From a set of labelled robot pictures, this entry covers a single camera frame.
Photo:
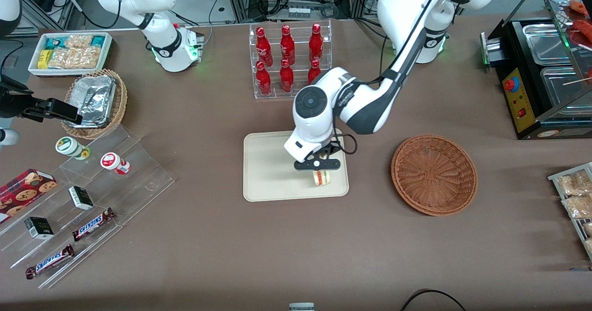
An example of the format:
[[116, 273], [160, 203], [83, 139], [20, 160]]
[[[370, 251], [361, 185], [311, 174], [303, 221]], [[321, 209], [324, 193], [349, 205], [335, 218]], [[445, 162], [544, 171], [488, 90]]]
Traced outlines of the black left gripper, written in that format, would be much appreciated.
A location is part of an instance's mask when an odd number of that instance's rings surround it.
[[312, 171], [313, 181], [316, 181], [316, 171], [330, 171], [330, 181], [334, 180], [334, 170], [341, 167], [341, 162], [331, 155], [341, 151], [338, 146], [325, 146], [319, 151], [311, 153], [303, 162], [295, 161], [297, 171]]

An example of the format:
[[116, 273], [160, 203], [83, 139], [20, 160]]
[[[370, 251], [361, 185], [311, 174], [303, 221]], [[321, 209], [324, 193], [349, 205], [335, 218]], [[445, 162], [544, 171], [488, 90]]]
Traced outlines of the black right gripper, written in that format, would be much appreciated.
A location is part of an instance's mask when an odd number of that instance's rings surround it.
[[42, 123], [44, 119], [65, 120], [74, 124], [82, 123], [82, 116], [78, 108], [61, 100], [49, 98], [42, 100], [32, 95], [1, 96], [0, 116], [2, 119], [19, 117]]

